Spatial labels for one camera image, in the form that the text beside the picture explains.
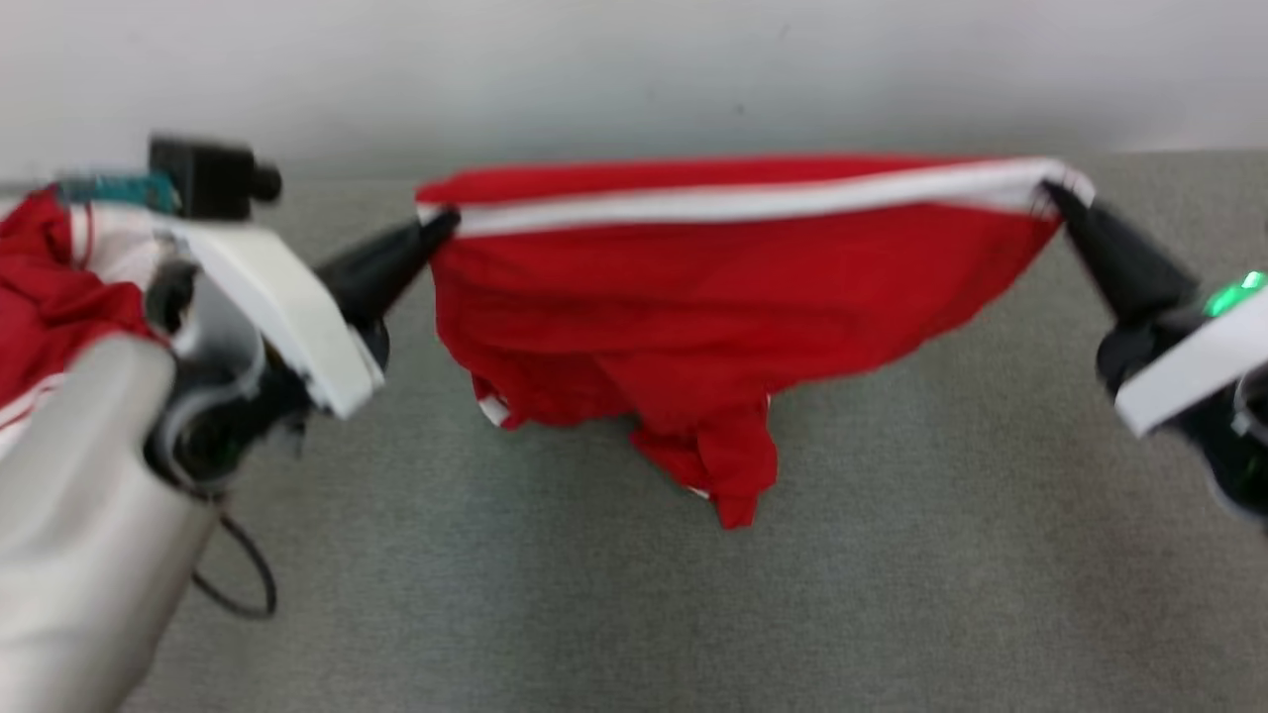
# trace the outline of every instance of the green light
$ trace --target green light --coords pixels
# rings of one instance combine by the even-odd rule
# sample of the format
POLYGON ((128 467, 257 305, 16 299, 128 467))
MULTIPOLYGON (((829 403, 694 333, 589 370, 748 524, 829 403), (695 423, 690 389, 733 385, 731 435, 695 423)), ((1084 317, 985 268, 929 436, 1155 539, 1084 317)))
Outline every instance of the green light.
POLYGON ((1268 275, 1260 271, 1248 273, 1240 284, 1232 283, 1212 294, 1211 298, 1206 301, 1206 308, 1203 311, 1210 317, 1219 317, 1220 315, 1245 302, 1250 296, 1263 289, 1264 285, 1268 285, 1268 275))

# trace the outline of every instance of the red garment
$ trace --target red garment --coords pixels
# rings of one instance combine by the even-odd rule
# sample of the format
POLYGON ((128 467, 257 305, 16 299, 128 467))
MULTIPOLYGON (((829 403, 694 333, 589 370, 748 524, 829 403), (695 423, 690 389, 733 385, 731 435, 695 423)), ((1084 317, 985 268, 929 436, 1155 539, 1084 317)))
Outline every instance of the red garment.
POLYGON ((1000 294, 1056 231, 1049 160, 766 159, 512 167, 420 189, 456 206, 436 324, 486 414, 634 411, 634 444, 725 528, 775 482, 768 396, 898 359, 1000 294))
POLYGON ((44 190, 0 222, 0 458, 80 351, 115 332, 151 336, 137 279, 157 247, 132 230, 137 214, 108 207, 94 221, 91 206, 66 209, 44 190))

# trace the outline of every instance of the gray carpet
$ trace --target gray carpet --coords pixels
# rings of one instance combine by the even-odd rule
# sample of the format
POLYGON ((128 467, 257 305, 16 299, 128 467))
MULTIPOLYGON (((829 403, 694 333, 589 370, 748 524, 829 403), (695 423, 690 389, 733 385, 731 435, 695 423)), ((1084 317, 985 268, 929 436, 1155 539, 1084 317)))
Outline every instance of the gray carpet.
MULTIPOLYGON (((1268 261, 1268 154, 1073 162, 1203 274, 1268 261)), ((316 258, 410 189, 293 185, 266 219, 316 258)), ((780 482, 729 533, 628 422, 492 429, 429 293, 378 401, 247 473, 276 620, 190 595, 127 710, 1268 705, 1268 542, 1182 444, 1117 422, 1061 242, 967 329, 777 397, 780 482)), ((204 565, 257 594, 231 547, 204 565)))

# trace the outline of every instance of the red fabric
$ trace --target red fabric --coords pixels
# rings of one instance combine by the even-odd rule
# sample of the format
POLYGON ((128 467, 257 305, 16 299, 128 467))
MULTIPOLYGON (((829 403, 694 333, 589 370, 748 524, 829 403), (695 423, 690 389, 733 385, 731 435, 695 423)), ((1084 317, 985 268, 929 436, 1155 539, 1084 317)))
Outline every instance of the red fabric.
POLYGON ((150 336, 134 284, 103 284, 71 263, 70 218, 51 190, 0 223, 0 411, 98 339, 150 336))
MULTIPOLYGON (((468 173, 418 202, 459 208, 614 190, 757 185, 945 164, 790 159, 468 173)), ((437 331, 525 420, 637 412, 634 444, 706 491, 727 528, 775 482, 767 396, 881 367, 1006 291, 1058 223, 945 204, 710 225, 598 225, 451 241, 437 331)))

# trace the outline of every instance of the crumpled red cloth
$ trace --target crumpled red cloth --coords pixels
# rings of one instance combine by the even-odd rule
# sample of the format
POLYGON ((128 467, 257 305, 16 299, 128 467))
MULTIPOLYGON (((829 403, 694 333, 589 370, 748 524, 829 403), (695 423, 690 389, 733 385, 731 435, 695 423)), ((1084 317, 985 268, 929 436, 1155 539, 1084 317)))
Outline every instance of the crumpled red cloth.
POLYGON ((969 321, 1059 227, 1041 180, 1085 181, 1033 159, 709 160, 470 171, 417 202, 463 213, 436 325, 486 414, 635 412, 634 445, 735 528, 776 480, 770 395, 969 321))

